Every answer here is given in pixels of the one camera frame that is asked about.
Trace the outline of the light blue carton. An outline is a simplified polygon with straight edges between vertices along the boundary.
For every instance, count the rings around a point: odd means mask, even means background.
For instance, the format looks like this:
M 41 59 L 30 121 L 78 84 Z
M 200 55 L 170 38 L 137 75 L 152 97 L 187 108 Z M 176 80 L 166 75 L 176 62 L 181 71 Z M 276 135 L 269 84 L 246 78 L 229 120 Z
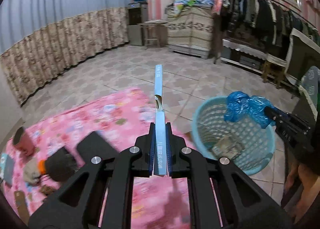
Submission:
M 162 65 L 155 66 L 155 104 L 155 162 L 153 173 L 157 176 L 165 176 L 167 174 L 167 144 L 163 106 Z

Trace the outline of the clothes rack with dark clothes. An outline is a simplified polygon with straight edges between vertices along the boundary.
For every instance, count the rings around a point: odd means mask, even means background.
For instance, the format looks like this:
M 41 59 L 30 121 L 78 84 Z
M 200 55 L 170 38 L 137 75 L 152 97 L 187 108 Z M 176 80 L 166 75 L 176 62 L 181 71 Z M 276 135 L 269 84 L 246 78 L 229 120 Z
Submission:
M 222 53 L 223 39 L 264 63 L 276 64 L 298 84 L 319 68 L 319 31 L 289 8 L 272 0 L 214 0 L 212 50 Z

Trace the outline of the light blue tissue box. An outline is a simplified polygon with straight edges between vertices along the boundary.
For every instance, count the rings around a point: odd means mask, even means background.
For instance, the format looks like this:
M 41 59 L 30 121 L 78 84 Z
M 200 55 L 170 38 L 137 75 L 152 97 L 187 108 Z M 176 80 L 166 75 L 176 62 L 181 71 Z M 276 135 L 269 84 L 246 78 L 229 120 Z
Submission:
M 7 185 L 12 186 L 14 160 L 6 153 L 1 153 L 0 177 Z

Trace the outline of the blue plastic bag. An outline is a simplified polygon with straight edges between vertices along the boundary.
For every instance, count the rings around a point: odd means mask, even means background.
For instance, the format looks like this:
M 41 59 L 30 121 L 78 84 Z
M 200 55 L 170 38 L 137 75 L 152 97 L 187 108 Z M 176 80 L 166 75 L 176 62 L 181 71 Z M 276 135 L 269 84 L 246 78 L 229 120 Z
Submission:
M 245 117 L 250 117 L 266 129 L 268 125 L 275 126 L 275 121 L 264 113 L 264 108 L 269 106 L 274 108 L 273 104 L 261 96 L 249 96 L 248 94 L 235 91 L 226 98 L 227 110 L 224 114 L 225 122 L 239 122 Z

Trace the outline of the light blue plastic basket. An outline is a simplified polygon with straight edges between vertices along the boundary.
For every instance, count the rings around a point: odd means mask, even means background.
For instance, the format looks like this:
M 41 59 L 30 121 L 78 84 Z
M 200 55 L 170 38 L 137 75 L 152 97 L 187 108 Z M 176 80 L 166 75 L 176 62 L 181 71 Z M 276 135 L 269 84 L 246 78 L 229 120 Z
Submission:
M 237 122 L 226 121 L 227 112 L 226 96 L 205 100 L 193 117 L 193 143 L 204 157 L 227 157 L 249 176 L 262 171 L 275 151 L 272 125 L 263 129 L 248 114 Z

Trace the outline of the brown crumpled wrapper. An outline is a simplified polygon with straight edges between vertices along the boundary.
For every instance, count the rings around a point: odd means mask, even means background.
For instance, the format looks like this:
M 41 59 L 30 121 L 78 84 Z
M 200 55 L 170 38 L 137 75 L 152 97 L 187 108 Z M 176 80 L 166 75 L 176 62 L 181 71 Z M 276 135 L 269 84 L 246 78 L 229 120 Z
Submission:
M 49 196 L 50 194 L 54 193 L 55 191 L 56 191 L 56 189 L 52 186 L 42 185 L 40 187 L 40 192 L 45 196 Z

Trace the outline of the paper trash in basket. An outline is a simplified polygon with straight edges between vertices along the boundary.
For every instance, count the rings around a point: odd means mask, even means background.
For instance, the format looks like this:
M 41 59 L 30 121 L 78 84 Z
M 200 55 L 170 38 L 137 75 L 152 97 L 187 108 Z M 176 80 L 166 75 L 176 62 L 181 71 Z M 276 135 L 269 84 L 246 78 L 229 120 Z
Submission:
M 233 134 L 224 135 L 211 148 L 212 154 L 217 157 L 237 158 L 245 149 L 240 138 Z

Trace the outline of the floral beige curtain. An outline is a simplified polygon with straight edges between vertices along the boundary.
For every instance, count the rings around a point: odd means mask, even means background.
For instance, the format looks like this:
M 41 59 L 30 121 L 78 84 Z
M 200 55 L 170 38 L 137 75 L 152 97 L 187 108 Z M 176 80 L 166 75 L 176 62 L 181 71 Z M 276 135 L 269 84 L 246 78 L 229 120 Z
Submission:
M 127 9 L 65 18 L 34 31 L 1 54 L 1 68 L 19 104 L 66 69 L 129 41 Z

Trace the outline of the black rectangular case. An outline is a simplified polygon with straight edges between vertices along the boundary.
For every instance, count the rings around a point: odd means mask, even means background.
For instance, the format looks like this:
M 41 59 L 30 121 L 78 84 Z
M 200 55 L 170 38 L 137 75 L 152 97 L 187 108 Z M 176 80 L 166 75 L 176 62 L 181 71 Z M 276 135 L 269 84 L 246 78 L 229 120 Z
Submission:
M 76 146 L 76 150 L 85 163 L 90 163 L 93 157 L 102 160 L 116 158 L 119 152 L 115 150 L 97 131 L 88 134 Z

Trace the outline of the brown cartoon notebook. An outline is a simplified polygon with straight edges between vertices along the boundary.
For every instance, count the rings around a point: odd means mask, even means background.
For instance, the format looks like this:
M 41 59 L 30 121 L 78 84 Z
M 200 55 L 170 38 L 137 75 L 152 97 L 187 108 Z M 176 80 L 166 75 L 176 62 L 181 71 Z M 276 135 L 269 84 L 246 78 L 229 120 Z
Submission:
M 23 191 L 14 191 L 14 197 L 18 216 L 26 225 L 28 225 L 30 214 L 27 207 L 25 194 Z

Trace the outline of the patterned cloth covered cabinet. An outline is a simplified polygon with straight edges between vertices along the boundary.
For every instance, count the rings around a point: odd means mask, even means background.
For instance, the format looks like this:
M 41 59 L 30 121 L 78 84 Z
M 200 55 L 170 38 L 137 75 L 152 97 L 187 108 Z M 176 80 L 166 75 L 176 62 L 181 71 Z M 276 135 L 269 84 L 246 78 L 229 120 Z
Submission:
M 208 59 L 212 47 L 212 6 L 195 4 L 183 6 L 178 15 L 173 5 L 165 10 L 167 14 L 168 47 L 170 50 Z

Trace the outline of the pink metal mug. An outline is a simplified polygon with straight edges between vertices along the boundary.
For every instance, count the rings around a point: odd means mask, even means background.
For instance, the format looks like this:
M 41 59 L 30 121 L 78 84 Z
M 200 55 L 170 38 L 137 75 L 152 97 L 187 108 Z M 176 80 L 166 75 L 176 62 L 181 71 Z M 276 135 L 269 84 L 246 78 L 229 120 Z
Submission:
M 35 151 L 33 141 L 23 126 L 17 129 L 12 139 L 12 145 L 27 157 L 31 156 Z

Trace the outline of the pink floral table cloth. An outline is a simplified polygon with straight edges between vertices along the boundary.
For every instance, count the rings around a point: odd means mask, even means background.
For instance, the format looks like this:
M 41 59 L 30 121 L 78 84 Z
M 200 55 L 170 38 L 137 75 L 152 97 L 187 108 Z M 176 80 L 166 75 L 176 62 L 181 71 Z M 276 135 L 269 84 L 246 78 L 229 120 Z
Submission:
M 138 88 L 117 92 L 85 105 L 51 116 L 27 128 L 39 159 L 65 147 L 78 165 L 84 161 L 76 147 L 97 131 L 117 151 L 135 144 L 149 131 L 155 108 Z M 133 186 L 132 228 L 189 228 L 190 211 L 186 179 L 167 176 L 136 178 Z

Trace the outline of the small wooden stool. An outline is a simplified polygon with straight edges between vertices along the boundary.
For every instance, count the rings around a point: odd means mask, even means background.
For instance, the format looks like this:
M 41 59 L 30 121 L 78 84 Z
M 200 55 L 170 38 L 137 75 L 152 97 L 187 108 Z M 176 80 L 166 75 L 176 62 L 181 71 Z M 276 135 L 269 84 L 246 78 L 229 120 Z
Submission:
M 140 23 L 144 33 L 144 47 L 161 48 L 161 33 L 162 28 L 167 26 L 167 20 L 151 20 Z

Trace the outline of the orange peel piece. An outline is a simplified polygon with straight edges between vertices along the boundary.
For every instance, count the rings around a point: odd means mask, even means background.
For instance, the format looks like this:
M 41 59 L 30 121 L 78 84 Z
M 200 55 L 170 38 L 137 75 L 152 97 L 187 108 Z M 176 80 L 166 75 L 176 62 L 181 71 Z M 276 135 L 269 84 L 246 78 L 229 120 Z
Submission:
M 37 168 L 39 170 L 40 175 L 45 175 L 47 173 L 46 166 L 45 166 L 45 160 L 40 160 L 37 164 Z

